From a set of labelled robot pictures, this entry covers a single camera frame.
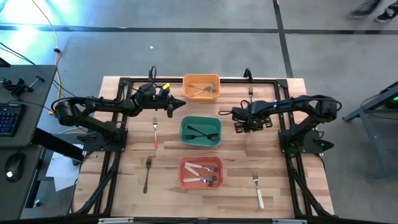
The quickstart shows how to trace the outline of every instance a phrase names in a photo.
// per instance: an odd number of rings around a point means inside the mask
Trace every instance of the wooden table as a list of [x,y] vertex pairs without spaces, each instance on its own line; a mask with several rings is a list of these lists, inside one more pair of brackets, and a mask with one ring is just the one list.
[[[120,77],[104,77],[100,96],[115,98]],[[304,80],[287,79],[291,96],[305,95]],[[186,100],[181,83],[171,83],[171,94]],[[274,87],[256,84],[253,100],[273,101]],[[167,118],[165,111],[143,111],[128,118],[129,129],[126,150],[122,153],[116,183],[112,216],[114,217],[213,217],[213,218],[293,218],[293,206],[285,158],[280,152],[277,115],[272,115],[273,127],[250,134],[236,134],[231,116],[219,116],[219,110],[230,110],[248,99],[248,84],[222,84],[221,94],[214,102],[192,102]],[[158,118],[158,150],[154,150],[152,117]],[[182,144],[178,137],[180,121],[186,115],[212,116],[223,125],[221,144],[216,148],[193,147]],[[95,118],[111,120],[111,113],[95,113]],[[306,114],[295,112],[295,122]],[[142,193],[146,177],[147,156],[154,156],[149,172],[148,193]],[[185,190],[178,184],[177,164],[185,156],[218,156],[224,165],[224,183],[216,190]],[[98,185],[103,152],[94,152],[81,167],[74,206],[80,208]],[[326,211],[333,213],[328,184],[321,160],[315,155],[303,154],[308,188]],[[258,206],[252,173],[259,175],[259,186],[265,205]],[[103,195],[104,209],[108,188]],[[300,208],[303,198],[297,191]]]

